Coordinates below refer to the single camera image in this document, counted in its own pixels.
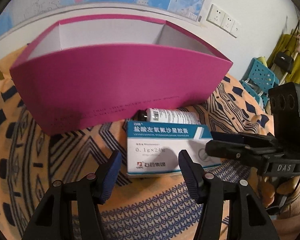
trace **blue chair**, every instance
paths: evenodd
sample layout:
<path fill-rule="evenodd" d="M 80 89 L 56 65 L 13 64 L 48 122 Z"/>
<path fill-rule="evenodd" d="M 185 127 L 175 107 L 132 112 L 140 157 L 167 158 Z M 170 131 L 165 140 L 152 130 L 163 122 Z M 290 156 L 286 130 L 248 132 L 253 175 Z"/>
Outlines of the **blue chair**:
<path fill-rule="evenodd" d="M 253 84 L 250 82 L 257 85 L 257 91 L 252 88 Z M 262 62 L 254 58 L 249 77 L 246 81 L 242 81 L 241 84 L 244 89 L 255 98 L 258 104 L 262 101 L 265 107 L 269 100 L 268 91 L 279 85 L 279 79 L 269 68 L 263 65 Z"/>

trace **light switch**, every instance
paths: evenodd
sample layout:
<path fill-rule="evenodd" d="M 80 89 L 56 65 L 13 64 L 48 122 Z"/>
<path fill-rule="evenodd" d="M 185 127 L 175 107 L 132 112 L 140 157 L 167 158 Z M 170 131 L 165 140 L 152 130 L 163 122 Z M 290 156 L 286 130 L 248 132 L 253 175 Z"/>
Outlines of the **light switch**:
<path fill-rule="evenodd" d="M 232 29 L 231 29 L 231 34 L 234 37 L 238 37 L 239 36 L 239 30 L 240 30 L 241 24 L 237 21 L 234 22 Z"/>

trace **wall socket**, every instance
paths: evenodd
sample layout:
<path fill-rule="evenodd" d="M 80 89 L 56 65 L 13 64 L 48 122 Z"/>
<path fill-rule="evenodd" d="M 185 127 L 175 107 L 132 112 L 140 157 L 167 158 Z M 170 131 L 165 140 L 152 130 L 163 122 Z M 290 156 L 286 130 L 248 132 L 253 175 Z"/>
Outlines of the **wall socket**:
<path fill-rule="evenodd" d="M 224 17 L 225 12 L 220 10 L 220 8 L 218 8 L 216 5 L 212 4 L 207 21 L 220 27 Z"/>
<path fill-rule="evenodd" d="M 231 32 L 231 29 L 234 24 L 234 19 L 228 14 L 225 14 L 225 17 L 223 18 L 223 21 L 221 23 L 221 28 L 224 29 L 226 32 Z"/>
<path fill-rule="evenodd" d="M 221 29 L 228 32 L 235 38 L 237 38 L 239 35 L 241 24 L 215 4 L 211 5 L 207 21 L 213 23 L 216 26 L 219 26 Z"/>

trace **bed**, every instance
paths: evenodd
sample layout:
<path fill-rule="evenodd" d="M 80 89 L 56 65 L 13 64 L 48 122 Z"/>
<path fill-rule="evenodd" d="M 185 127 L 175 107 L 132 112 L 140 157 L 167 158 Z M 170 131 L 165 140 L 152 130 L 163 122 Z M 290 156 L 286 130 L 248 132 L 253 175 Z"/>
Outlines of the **bed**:
<path fill-rule="evenodd" d="M 126 177 L 127 120 L 52 137 L 42 132 L 20 98 L 9 68 L 20 50 L 0 61 L 0 230 L 8 240 L 21 239 L 45 191 L 56 179 L 76 181 L 113 150 L 122 152 L 122 168 L 111 198 L 99 206 L 108 239 L 192 239 L 202 206 L 190 199 L 181 175 L 161 178 Z M 213 131 L 273 133 L 265 114 L 234 77 L 226 75 L 207 102 L 182 107 L 197 112 Z M 211 171 L 223 180 L 247 179 L 250 168 L 224 160 Z M 73 203 L 75 239 L 81 239 Z M 226 238 L 227 207 L 220 239 Z"/>

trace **pink box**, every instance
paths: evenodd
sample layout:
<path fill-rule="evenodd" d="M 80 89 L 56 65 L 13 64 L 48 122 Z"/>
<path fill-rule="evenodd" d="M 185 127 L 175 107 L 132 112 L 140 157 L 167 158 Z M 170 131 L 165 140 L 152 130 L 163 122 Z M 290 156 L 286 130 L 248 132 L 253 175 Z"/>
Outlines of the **pink box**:
<path fill-rule="evenodd" d="M 139 109 L 203 103 L 231 66 L 171 22 L 91 15 L 50 26 L 10 73 L 36 122 L 53 135 L 130 118 Z"/>

